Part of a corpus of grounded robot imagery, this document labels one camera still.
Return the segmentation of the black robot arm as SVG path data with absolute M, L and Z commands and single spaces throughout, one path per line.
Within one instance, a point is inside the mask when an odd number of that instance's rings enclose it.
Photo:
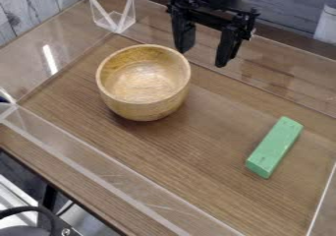
M 217 68 L 226 65 L 237 54 L 241 42 L 250 39 L 260 16 L 258 10 L 241 0 L 169 0 L 166 13 L 180 53 L 188 52 L 196 44 L 197 25 L 220 31 L 214 55 Z

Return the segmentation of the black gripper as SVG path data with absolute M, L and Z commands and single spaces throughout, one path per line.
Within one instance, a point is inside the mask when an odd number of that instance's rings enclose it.
M 169 0 L 174 46 L 185 53 L 194 46 L 196 24 L 221 30 L 214 65 L 221 68 L 234 58 L 241 30 L 254 28 L 260 11 L 241 0 Z

